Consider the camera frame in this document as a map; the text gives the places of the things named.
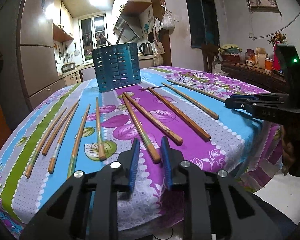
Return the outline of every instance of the electric kettle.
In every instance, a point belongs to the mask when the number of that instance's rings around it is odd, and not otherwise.
[[[143,56],[152,55],[152,46],[149,42],[142,43],[139,47],[140,52]]]

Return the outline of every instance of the table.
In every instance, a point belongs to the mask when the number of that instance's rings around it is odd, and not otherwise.
[[[229,73],[232,78],[253,84],[272,93],[289,93],[289,86],[284,77],[275,73],[268,73],[264,69],[235,65],[231,61],[222,61],[221,69]]]
[[[183,145],[177,147],[170,140],[170,146],[180,150],[186,160],[205,171],[217,172],[223,168],[230,172],[248,158],[249,167],[242,174],[241,183],[248,190],[256,191],[281,168],[278,125],[252,119],[242,110],[227,109],[218,100],[178,87],[220,115],[219,120],[214,120],[168,88],[156,89],[211,135],[211,141],[205,143],[161,101],[144,90],[160,86],[167,79],[186,82],[221,98],[227,98],[231,94],[265,92],[263,89],[230,77],[193,72],[184,68],[155,67],[142,69],[140,72],[141,84],[106,93],[99,93],[96,79],[63,88],[32,111],[12,133],[0,151],[0,217],[16,237],[65,182],[74,138],[89,103],[92,106],[80,143],[76,170],[86,173],[98,171],[117,160],[120,152],[131,148],[132,140],[138,137],[138,132],[123,104],[121,94],[124,91],[180,135],[184,139]],[[102,106],[102,134],[106,154],[109,155],[103,163],[96,161],[96,111],[93,106],[97,96],[99,105]],[[52,144],[47,156],[38,157],[31,177],[27,179],[24,176],[25,169],[45,129],[54,116],[64,107],[69,108],[78,98],[80,104],[66,133],[54,173],[50,175],[47,168],[56,142]],[[159,149],[163,134],[136,109],[134,111],[155,148]],[[118,196],[118,228],[122,239],[149,235],[154,229],[171,226],[183,219],[183,195],[167,191],[163,177],[162,165],[153,164],[141,143],[135,190],[129,199]]]

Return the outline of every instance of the perforated utensil holder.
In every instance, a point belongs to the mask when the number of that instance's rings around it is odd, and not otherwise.
[[[92,57],[100,92],[141,83],[136,42],[94,49]]]

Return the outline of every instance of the wooden chair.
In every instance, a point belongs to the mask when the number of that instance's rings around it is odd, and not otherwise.
[[[203,71],[212,73],[212,62],[214,57],[218,58],[219,50],[218,46],[209,43],[208,45],[202,44],[201,51],[203,56]]]

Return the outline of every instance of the floor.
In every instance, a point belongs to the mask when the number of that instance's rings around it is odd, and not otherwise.
[[[280,210],[295,224],[300,222],[300,178],[289,174],[284,176],[279,171],[264,188],[256,192],[256,195]],[[172,229],[167,228],[156,232],[156,238],[147,237],[140,240],[182,240],[182,234],[183,222],[173,226],[173,235]]]

